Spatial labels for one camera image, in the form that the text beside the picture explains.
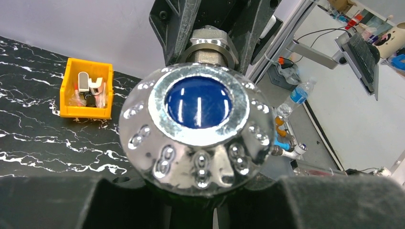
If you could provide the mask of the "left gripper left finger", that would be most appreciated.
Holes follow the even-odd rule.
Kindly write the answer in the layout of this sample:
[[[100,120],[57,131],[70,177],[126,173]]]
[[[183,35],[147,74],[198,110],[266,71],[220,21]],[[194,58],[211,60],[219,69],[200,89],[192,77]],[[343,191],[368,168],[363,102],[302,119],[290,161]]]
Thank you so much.
[[[3,177],[3,229],[166,229],[164,205],[142,184],[97,177]]]

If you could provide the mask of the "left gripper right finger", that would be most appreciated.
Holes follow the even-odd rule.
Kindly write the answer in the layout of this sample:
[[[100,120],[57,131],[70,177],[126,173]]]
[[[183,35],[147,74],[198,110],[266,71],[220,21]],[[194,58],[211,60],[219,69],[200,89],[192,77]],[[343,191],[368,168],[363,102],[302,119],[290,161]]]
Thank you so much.
[[[216,214],[219,229],[402,229],[405,192],[374,176],[259,174]]]

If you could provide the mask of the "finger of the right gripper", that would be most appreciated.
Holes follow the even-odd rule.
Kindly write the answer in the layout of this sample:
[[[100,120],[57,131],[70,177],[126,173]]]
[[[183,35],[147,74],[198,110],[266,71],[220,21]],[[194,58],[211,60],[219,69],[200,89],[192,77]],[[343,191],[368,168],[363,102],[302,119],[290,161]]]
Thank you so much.
[[[235,70],[245,75],[260,35],[264,31],[279,0],[237,0],[236,9],[231,12],[235,18],[229,36],[238,52]]]
[[[200,0],[154,1],[149,22],[162,47],[166,66],[180,62],[200,4]]]

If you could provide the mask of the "silver hex nut fitting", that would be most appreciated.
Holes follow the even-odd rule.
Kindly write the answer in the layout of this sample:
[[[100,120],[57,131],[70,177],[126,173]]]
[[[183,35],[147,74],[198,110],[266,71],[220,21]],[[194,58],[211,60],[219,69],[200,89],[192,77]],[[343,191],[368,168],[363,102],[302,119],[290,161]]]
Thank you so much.
[[[199,62],[235,69],[239,65],[239,55],[227,32],[206,26],[192,32],[179,62]]]

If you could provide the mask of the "green water faucet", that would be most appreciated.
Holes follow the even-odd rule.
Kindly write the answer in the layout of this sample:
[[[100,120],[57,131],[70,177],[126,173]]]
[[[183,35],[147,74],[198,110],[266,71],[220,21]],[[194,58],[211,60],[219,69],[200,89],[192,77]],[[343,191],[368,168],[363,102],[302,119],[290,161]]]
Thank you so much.
[[[213,212],[252,180],[275,143],[259,88],[227,67],[159,69],[128,94],[119,115],[128,160],[171,208],[171,229],[208,229]]]

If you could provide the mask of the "keyboard on monitor arm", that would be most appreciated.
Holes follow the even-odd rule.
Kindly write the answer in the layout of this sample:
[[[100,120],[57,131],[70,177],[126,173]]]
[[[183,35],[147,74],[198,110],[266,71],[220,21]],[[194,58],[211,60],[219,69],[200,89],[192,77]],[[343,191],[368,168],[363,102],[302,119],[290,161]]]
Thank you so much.
[[[378,49],[367,43],[358,33],[342,34],[335,39],[335,43],[366,93],[377,101],[380,60]]]

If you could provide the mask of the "plastic water bottle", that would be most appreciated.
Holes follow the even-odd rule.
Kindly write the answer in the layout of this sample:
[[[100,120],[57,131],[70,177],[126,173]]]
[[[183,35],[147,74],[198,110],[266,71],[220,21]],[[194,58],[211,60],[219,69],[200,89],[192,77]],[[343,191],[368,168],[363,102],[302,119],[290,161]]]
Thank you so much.
[[[276,109],[277,115],[284,118],[289,117],[296,108],[308,99],[316,83],[317,80],[312,77],[308,81],[298,85],[286,100]]]

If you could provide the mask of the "orange blue faucet pile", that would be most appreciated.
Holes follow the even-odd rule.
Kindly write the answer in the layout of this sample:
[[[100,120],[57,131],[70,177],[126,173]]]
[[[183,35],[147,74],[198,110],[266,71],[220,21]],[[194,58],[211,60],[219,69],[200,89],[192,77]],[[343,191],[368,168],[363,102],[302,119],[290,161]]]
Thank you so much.
[[[275,118],[276,137],[271,155],[283,156],[290,159],[300,159],[307,151],[304,143],[296,142],[294,136],[286,129],[281,129],[286,124],[283,116],[277,115]]]

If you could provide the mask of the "white part in bin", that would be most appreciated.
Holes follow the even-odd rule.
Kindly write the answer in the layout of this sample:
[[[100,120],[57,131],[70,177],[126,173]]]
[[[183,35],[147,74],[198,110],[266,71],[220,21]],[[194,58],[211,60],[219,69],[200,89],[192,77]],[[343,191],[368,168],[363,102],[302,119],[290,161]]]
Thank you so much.
[[[104,90],[104,82],[102,77],[96,78],[93,81],[91,78],[88,79],[89,91],[92,95],[99,95]]]

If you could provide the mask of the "orange parts bin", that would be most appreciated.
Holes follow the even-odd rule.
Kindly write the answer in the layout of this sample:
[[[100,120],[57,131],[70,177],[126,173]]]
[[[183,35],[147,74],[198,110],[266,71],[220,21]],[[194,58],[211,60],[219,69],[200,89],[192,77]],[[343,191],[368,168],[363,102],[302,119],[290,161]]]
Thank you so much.
[[[102,77],[104,90],[99,95],[89,91],[88,79]],[[113,104],[113,65],[68,58],[60,87],[60,117],[111,119]]]

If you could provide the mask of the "panda mug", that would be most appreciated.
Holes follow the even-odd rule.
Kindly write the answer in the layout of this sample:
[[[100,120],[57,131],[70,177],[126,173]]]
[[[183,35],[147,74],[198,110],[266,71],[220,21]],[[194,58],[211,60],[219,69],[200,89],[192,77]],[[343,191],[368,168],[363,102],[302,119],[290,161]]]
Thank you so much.
[[[405,22],[401,22],[374,43],[380,58],[386,59],[405,46]]]

